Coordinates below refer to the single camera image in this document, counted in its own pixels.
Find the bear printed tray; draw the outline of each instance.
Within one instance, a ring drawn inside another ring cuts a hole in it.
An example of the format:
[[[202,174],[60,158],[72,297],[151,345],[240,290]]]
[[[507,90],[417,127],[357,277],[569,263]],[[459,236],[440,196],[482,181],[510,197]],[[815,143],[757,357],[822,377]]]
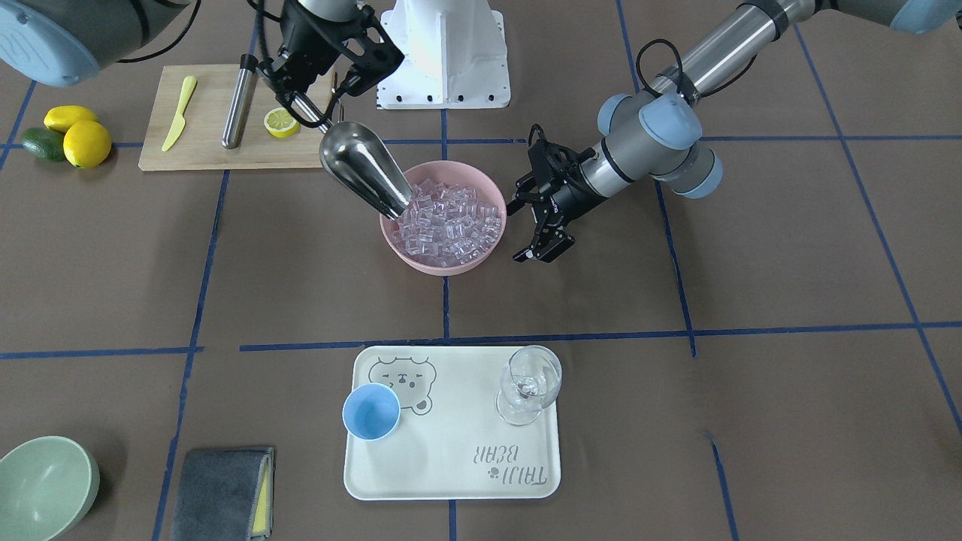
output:
[[[508,425],[494,405],[501,371],[518,349],[376,346],[361,351],[352,389],[369,382],[391,386],[401,402],[401,419],[380,440],[347,434],[347,492],[358,500],[553,494],[561,483],[556,405],[528,426]]]

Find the gray towel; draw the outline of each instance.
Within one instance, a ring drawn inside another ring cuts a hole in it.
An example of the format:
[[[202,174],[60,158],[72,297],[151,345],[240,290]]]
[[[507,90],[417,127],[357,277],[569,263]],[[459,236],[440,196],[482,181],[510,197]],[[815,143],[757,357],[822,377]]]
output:
[[[252,537],[251,529],[262,475],[272,474],[265,469],[273,468],[273,453],[273,448],[188,452],[181,471],[170,540],[264,539],[265,536]]]

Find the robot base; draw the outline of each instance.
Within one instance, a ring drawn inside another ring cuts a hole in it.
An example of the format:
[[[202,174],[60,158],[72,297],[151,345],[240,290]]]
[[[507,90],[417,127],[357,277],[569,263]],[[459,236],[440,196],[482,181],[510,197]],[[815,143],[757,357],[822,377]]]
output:
[[[511,102],[504,16],[484,0],[443,4],[398,0],[381,14],[405,59],[378,85],[379,109],[497,109]]]

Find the lemon slice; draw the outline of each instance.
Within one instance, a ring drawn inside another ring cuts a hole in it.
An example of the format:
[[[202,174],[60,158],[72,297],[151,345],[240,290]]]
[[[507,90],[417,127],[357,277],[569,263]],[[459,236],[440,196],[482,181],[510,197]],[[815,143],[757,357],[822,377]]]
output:
[[[287,109],[278,107],[277,109],[271,109],[264,116],[264,127],[267,128],[270,135],[283,139],[297,133],[300,124],[297,123],[297,120],[294,120]]]

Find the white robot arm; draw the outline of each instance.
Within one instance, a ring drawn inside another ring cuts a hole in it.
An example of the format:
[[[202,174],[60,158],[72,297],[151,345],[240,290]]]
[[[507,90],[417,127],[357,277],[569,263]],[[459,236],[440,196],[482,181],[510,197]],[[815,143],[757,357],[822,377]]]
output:
[[[515,261],[550,262],[574,244],[568,223],[648,175],[689,198],[704,197],[722,180],[722,163],[700,142],[693,107],[722,89],[768,43],[823,9],[922,34],[962,10],[962,0],[746,0],[677,64],[634,96],[619,94],[598,113],[604,136],[578,153],[549,142],[535,124],[531,171],[517,182],[508,215],[530,204],[535,234]],[[666,41],[657,39],[647,45]]]

